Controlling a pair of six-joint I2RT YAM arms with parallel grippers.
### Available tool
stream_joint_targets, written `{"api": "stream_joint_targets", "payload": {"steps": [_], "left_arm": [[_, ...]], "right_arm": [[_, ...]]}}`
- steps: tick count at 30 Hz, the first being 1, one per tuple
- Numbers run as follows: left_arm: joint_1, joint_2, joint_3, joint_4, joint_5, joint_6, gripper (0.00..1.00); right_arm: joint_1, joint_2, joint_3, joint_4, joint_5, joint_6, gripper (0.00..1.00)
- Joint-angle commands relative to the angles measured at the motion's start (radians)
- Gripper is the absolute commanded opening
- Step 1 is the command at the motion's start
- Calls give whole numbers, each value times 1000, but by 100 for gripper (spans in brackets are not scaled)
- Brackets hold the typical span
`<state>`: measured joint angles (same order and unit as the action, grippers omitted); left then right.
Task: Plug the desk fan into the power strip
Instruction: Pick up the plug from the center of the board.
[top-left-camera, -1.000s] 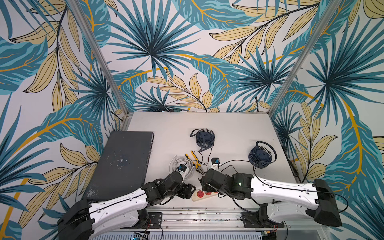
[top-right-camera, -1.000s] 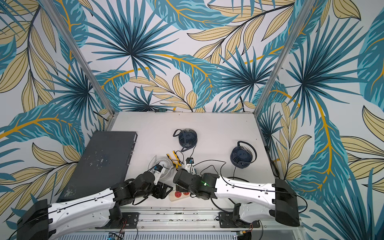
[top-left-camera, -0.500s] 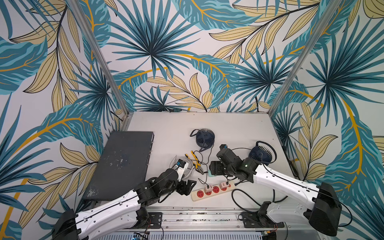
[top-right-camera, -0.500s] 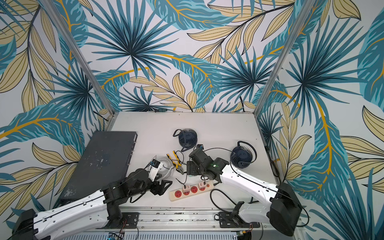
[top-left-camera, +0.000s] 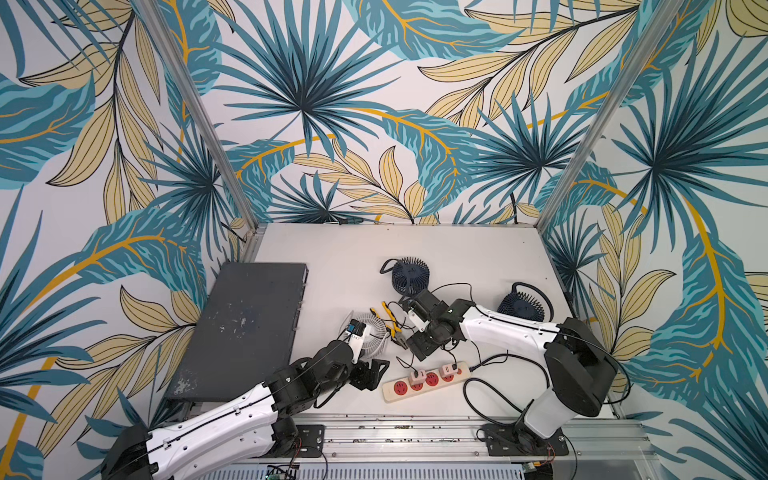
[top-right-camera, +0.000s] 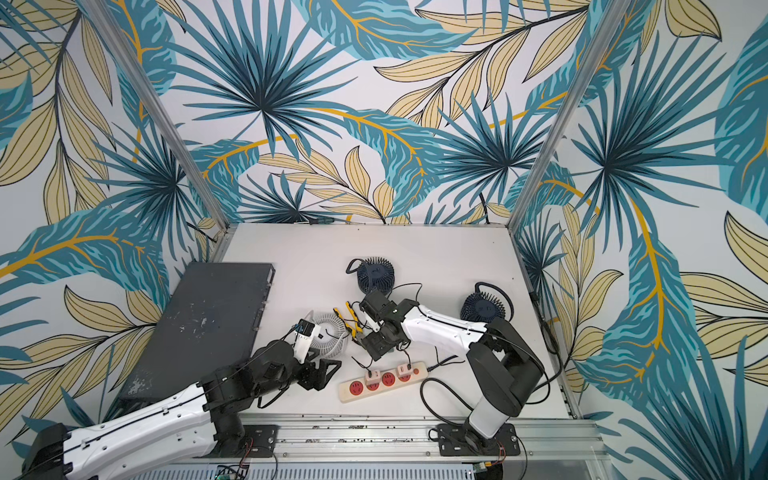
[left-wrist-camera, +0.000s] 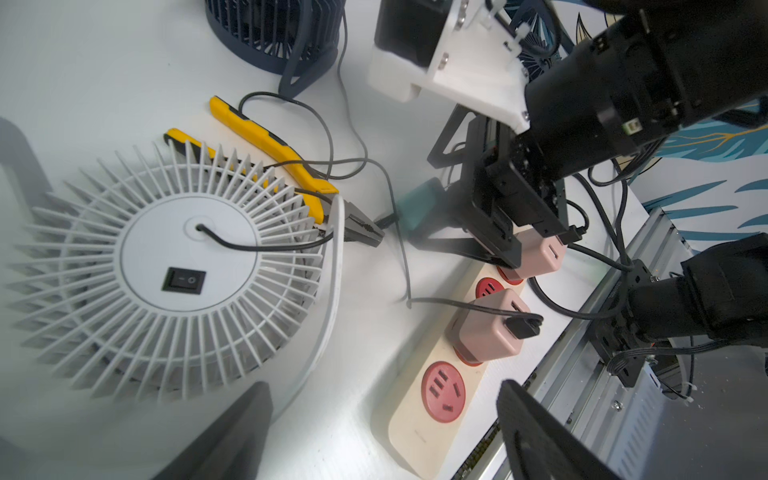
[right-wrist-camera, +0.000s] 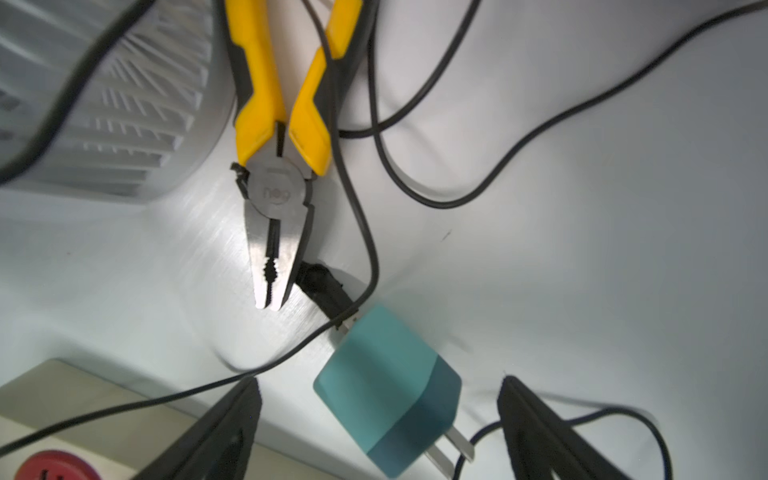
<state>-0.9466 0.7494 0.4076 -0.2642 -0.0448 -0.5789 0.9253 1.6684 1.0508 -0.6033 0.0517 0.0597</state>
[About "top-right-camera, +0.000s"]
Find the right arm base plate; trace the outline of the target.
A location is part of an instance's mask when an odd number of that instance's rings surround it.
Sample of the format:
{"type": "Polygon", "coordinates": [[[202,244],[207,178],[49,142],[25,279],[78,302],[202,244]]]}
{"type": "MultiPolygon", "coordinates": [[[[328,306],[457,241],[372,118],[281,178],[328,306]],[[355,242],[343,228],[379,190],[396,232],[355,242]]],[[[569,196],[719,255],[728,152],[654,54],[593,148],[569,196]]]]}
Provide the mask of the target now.
{"type": "Polygon", "coordinates": [[[512,424],[505,423],[491,438],[474,432],[468,424],[454,426],[438,424],[429,430],[428,439],[438,444],[442,457],[505,457],[519,456],[521,446],[512,424]]]}

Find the small pink plug adapter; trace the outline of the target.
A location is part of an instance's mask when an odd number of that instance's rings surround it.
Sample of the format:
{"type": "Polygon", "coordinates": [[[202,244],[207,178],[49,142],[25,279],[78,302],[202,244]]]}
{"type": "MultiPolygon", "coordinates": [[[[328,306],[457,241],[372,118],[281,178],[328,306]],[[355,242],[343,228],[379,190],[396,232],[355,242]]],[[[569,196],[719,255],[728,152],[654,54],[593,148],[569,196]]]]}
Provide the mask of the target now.
{"type": "Polygon", "coordinates": [[[411,364],[401,364],[396,368],[396,376],[400,381],[408,381],[413,374],[413,367],[411,364]]]}

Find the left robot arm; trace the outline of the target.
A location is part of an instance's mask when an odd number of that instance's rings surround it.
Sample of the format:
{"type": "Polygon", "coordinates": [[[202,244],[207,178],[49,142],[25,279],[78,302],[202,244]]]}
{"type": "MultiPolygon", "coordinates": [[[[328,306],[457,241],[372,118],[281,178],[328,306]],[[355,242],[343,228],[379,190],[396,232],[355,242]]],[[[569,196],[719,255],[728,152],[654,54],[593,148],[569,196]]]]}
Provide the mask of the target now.
{"type": "Polygon", "coordinates": [[[237,455],[245,430],[242,411],[264,395],[293,384],[323,390],[338,360],[295,356],[273,340],[251,358],[219,368],[196,383],[140,410],[104,423],[40,431],[23,462],[23,479],[129,479],[213,451],[237,455]]]}

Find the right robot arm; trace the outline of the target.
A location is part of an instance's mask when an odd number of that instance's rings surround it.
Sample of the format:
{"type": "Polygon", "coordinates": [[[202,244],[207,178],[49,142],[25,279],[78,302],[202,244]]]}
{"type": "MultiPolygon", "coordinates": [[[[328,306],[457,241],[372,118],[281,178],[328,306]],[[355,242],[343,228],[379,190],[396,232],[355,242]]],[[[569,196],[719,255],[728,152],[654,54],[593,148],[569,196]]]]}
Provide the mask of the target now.
{"type": "Polygon", "coordinates": [[[425,343],[463,356],[480,388],[480,401],[462,424],[467,441],[489,440],[519,416],[546,369],[511,323],[472,322],[430,310],[414,299],[398,303],[374,290],[360,302],[373,330],[360,341],[372,360],[397,347],[425,343]]]}

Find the beige red power strip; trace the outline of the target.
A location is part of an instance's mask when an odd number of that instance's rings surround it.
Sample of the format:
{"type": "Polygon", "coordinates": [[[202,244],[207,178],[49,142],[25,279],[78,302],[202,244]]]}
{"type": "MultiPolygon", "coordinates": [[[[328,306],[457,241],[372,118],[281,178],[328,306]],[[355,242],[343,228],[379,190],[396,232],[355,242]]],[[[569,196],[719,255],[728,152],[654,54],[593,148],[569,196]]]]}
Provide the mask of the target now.
{"type": "Polygon", "coordinates": [[[338,387],[338,398],[341,403],[346,404],[407,386],[418,385],[429,377],[427,365],[424,362],[413,362],[411,365],[413,374],[408,381],[403,382],[397,378],[395,371],[398,366],[388,370],[379,370],[381,383],[377,387],[367,388],[363,382],[364,375],[341,383],[338,387]]]}

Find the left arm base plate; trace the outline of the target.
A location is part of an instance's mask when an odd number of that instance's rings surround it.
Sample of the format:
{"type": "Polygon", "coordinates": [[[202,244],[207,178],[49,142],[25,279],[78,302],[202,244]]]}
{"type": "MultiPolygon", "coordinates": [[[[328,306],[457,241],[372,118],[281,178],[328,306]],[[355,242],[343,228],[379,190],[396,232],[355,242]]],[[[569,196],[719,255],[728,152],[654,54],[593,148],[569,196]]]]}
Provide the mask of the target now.
{"type": "Polygon", "coordinates": [[[245,425],[244,432],[233,439],[219,441],[206,458],[269,458],[274,453],[279,426],[245,425]]]}

